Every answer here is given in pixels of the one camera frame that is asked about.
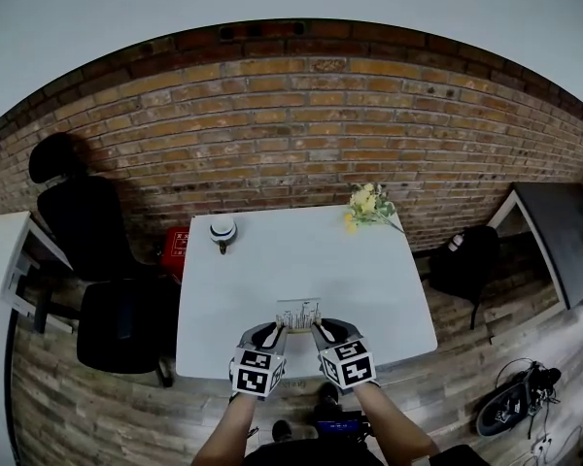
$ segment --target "white table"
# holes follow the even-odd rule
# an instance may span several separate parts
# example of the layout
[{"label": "white table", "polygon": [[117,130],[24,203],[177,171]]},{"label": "white table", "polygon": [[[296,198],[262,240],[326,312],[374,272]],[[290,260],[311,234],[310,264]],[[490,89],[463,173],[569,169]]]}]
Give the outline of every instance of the white table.
[{"label": "white table", "polygon": [[[277,300],[320,297],[323,317],[355,324],[376,364],[436,349],[428,303],[406,237],[387,225],[346,231],[345,206],[231,216],[226,255],[192,219],[181,293],[177,373],[228,378],[242,333],[275,319]],[[397,215],[393,222],[401,227]],[[310,333],[290,334],[287,378],[320,374]]]},{"label": "white table", "polygon": [[[30,213],[12,213],[0,216],[0,298],[25,316],[34,316],[35,307],[17,295],[17,282],[30,267],[38,268],[36,261],[23,251],[28,234],[35,236],[54,256],[71,269],[64,252],[32,220]],[[71,333],[68,324],[48,316],[48,324]]]}]

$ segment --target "wooden floor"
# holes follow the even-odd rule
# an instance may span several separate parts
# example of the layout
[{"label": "wooden floor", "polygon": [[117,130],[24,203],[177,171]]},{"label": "wooden floor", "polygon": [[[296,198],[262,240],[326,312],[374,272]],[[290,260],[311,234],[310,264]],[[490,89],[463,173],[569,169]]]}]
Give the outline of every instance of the wooden floor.
[{"label": "wooden floor", "polygon": [[[557,463],[559,454],[564,456],[562,464],[580,464],[576,453],[583,449],[583,305],[500,347],[488,341],[491,334],[557,302],[531,241],[522,245],[502,248],[474,331],[468,328],[471,308],[466,301],[425,284],[438,350],[382,367],[379,382],[440,447],[470,444],[491,464],[520,465],[532,457],[536,443],[527,440],[529,421],[483,439],[471,431],[475,404],[495,387],[499,370],[512,359],[531,357],[558,367],[563,372],[557,388],[562,403],[550,409],[546,429],[552,442],[547,462]],[[425,261],[418,261],[418,266],[423,272]],[[77,305],[82,288],[67,281],[57,297]],[[371,333],[364,335],[371,340]],[[88,369],[77,361],[75,345],[75,335],[49,329],[40,336],[32,333],[29,320],[18,324],[13,407],[22,464],[189,464],[223,414],[229,383],[178,378],[172,388],[162,389],[154,375],[121,376]],[[525,367],[523,361],[512,364],[504,376]],[[249,450],[271,440],[271,426],[279,418],[292,423],[296,437],[314,436],[314,430],[303,423],[322,382],[282,381],[257,406],[254,426],[259,432],[250,439]],[[358,407],[354,395],[342,400],[347,409]],[[543,421],[543,414],[535,420],[537,439],[544,434]],[[548,447],[548,441],[541,445]],[[374,442],[370,447],[377,449]]]}]

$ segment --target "black shoe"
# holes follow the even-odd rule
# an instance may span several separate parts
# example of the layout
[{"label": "black shoe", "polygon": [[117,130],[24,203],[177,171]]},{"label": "black shoe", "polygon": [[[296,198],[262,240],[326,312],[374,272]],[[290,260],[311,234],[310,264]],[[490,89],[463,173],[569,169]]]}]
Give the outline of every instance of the black shoe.
[{"label": "black shoe", "polygon": [[339,403],[339,390],[330,383],[324,383],[318,390],[318,405],[333,406]]},{"label": "black shoe", "polygon": [[274,442],[285,442],[292,439],[292,428],[284,419],[279,419],[272,426],[272,440]]}]

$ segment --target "chair backrest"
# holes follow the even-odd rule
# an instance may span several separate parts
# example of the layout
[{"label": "chair backrest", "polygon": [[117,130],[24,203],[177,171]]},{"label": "chair backrest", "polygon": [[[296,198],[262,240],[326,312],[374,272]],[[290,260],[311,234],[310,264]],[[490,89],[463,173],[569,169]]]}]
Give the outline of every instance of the chair backrest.
[{"label": "chair backrest", "polygon": [[65,140],[64,133],[52,135],[30,155],[30,173],[37,183],[60,174],[76,175],[39,196],[39,213],[80,278],[134,278],[143,265],[134,259],[125,237],[119,197],[108,180],[86,175]]}]

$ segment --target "gray desk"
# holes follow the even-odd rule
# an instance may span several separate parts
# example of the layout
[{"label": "gray desk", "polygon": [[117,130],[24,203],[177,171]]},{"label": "gray desk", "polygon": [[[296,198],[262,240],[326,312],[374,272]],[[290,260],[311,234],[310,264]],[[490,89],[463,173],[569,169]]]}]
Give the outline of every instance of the gray desk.
[{"label": "gray desk", "polygon": [[[514,183],[488,225],[497,228],[515,206],[537,241],[560,299],[557,306],[531,320],[538,324],[583,300],[583,187],[576,183]],[[494,337],[494,343],[512,331]]]}]

